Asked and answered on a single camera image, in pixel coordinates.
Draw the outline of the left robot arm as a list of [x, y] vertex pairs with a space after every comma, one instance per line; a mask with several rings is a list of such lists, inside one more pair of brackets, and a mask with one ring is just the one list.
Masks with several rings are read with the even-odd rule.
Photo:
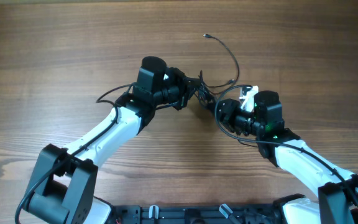
[[112, 106], [109, 114], [81, 138], [58, 147], [45, 146], [35, 163], [15, 223], [26, 211], [47, 223], [114, 223], [115, 208], [95, 197], [98, 171], [128, 140], [136, 137], [164, 108], [181, 110], [201, 86], [164, 60], [142, 59], [134, 83], [121, 86], [116, 101], [101, 95], [97, 103]]

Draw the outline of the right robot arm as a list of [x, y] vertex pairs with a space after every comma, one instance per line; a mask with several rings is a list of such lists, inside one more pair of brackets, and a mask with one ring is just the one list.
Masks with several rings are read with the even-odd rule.
[[280, 223], [358, 223], [358, 174], [329, 162], [285, 127], [278, 93], [244, 90], [240, 100], [218, 99], [208, 108], [225, 134], [241, 143], [255, 136], [262, 157], [317, 196], [318, 202], [300, 194], [277, 200]]

